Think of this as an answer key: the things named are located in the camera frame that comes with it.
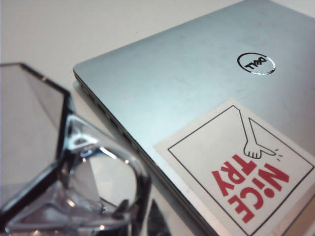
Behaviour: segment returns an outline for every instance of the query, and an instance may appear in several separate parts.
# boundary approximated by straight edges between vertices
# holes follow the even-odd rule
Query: dell logo
[[[276,69],[273,60],[260,53],[241,54],[237,63],[243,70],[255,75],[269,75]]]

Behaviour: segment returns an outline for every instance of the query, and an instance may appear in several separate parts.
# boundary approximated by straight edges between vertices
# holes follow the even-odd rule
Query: cartoon hand
[[[260,159],[261,154],[264,152],[265,154],[268,154],[270,156],[276,155],[275,152],[259,145],[254,142],[246,142],[244,147],[244,154],[248,157],[254,158],[254,159]]]

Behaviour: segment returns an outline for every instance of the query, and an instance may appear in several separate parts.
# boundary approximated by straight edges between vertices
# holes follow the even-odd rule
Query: glass object
[[[141,163],[28,66],[1,65],[0,85],[0,232],[137,235],[151,187]]]

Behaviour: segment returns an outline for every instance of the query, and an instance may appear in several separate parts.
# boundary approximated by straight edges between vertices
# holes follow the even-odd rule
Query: white surface
[[[235,2],[238,0],[2,0],[1,62],[23,61],[65,87],[79,115],[124,143],[100,110],[81,97],[72,67]],[[315,17],[315,1],[276,2]],[[173,234],[188,235],[169,205],[163,208]],[[314,225],[309,229],[314,210],[315,200],[286,235],[313,235]]]

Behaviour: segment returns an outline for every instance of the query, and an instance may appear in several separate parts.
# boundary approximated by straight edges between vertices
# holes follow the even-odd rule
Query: laptop
[[[281,235],[315,193],[314,38],[314,18],[245,0],[73,71],[204,224]]]

